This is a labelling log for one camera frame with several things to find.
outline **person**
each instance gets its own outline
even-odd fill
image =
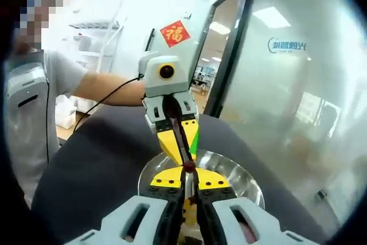
[[[6,61],[7,144],[15,176],[29,206],[44,169],[60,147],[55,125],[56,97],[70,94],[98,102],[128,81],[121,76],[88,72],[58,51],[41,50],[41,28],[47,26],[50,9],[56,2],[57,0],[34,0],[27,7],[27,12],[21,14],[15,31],[14,48]],[[47,81],[47,85],[37,88],[37,96],[44,94],[47,99],[44,102],[40,98],[36,99],[38,104],[11,106],[9,97],[14,86],[11,77],[15,76],[14,79],[17,79],[27,73],[29,75],[30,65],[35,64],[43,68]],[[114,106],[140,106],[144,94],[143,82],[133,81],[117,90],[104,103]]]

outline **company logo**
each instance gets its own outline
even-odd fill
[[[268,41],[268,49],[270,53],[292,53],[293,51],[306,51],[305,42],[297,41],[279,41],[276,37],[272,37]]]

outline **gray shirt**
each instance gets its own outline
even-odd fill
[[[13,170],[30,204],[38,181],[59,149],[56,97],[72,93],[86,69],[59,52],[13,56],[7,62],[6,134]]]

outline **robotic arm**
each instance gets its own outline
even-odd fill
[[[147,123],[177,167],[158,173],[140,196],[107,215],[100,231],[90,230],[69,245],[177,244],[187,200],[197,205],[205,245],[315,244],[282,232],[275,217],[252,201],[237,198],[222,175],[195,166],[198,110],[178,57],[151,59],[144,80]]]

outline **red paper with chinese character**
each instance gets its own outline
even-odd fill
[[[161,33],[169,48],[190,38],[190,35],[183,26],[181,20],[164,27],[161,29]]]

